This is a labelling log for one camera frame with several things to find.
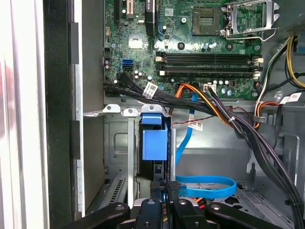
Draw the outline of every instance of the blue drive bay latch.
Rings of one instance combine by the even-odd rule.
[[[166,161],[169,152],[170,124],[163,114],[142,113],[142,159]]]

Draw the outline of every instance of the motherboard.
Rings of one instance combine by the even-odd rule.
[[[119,83],[118,72],[128,71],[142,88],[151,82],[175,94],[190,83],[203,92],[211,87],[223,99],[256,99],[262,42],[256,33],[236,39],[226,33],[230,17],[236,17],[237,31],[262,27],[264,4],[239,6],[231,16],[231,2],[105,0],[104,80]]]

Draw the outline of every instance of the blue sata port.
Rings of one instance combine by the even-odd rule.
[[[122,60],[122,66],[133,66],[133,60],[130,59]]]

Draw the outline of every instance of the cpu socket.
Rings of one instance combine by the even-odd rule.
[[[195,7],[193,10],[193,35],[219,35],[220,9]]]

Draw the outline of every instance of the coiled blue cable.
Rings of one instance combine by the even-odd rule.
[[[197,101],[198,95],[193,93],[192,101]],[[190,114],[195,114],[194,110],[190,110]],[[178,165],[181,155],[190,141],[192,137],[193,129],[187,127],[186,135],[181,144],[179,145],[176,151],[176,165]],[[176,180],[182,183],[219,183],[228,185],[228,187],[214,190],[207,189],[196,189],[196,188],[188,188],[187,186],[181,186],[179,190],[180,196],[185,197],[203,197],[203,198],[224,198],[236,193],[237,185],[236,182],[228,177],[222,176],[193,176],[193,177],[185,177],[185,176],[176,176]]]

